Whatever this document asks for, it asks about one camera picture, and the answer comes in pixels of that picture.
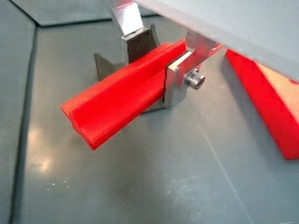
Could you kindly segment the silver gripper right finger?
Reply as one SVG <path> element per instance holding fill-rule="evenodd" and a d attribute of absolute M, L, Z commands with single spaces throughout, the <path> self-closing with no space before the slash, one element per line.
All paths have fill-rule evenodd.
<path fill-rule="evenodd" d="M 202 87 L 206 77 L 199 72 L 200 65 L 219 49 L 218 42 L 196 31 L 187 31 L 186 50 L 165 68 L 163 105 L 168 109 L 183 101 L 188 88 Z"/>

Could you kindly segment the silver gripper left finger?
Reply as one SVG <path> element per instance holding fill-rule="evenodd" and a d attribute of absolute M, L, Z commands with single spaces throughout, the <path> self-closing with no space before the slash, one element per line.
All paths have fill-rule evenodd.
<path fill-rule="evenodd" d="M 120 29 L 121 38 L 131 39 L 147 31 L 137 3 L 132 0 L 109 0 L 112 19 Z"/>

